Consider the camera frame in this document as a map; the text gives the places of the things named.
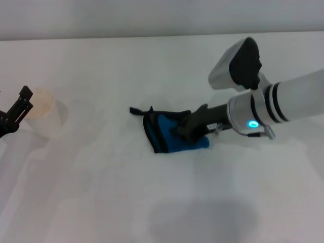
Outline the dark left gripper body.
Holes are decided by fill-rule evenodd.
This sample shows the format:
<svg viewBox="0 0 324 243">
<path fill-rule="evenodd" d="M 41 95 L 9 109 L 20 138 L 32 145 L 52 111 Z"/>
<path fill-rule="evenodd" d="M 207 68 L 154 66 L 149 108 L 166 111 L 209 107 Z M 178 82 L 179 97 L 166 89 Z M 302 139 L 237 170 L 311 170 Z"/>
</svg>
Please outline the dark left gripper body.
<svg viewBox="0 0 324 243">
<path fill-rule="evenodd" d="M 16 122 L 17 119 L 18 117 L 16 115 L 1 111 L 0 138 L 7 134 L 14 133 L 19 129 L 19 123 Z"/>
</svg>

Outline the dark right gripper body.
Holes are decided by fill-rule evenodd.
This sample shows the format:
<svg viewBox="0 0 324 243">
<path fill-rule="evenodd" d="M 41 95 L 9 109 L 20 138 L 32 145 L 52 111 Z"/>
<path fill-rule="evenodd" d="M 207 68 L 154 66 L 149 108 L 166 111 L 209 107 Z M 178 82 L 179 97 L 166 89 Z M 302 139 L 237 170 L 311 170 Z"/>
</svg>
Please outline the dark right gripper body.
<svg viewBox="0 0 324 243">
<path fill-rule="evenodd" d="M 227 104 L 213 108 L 208 108 L 208 105 L 204 104 L 194 112 L 194 115 L 197 121 L 197 126 L 194 130 L 194 135 L 196 138 L 203 137 L 204 135 L 212 133 L 215 130 L 207 128 L 207 125 L 221 124 L 223 129 L 229 129 Z"/>
</svg>

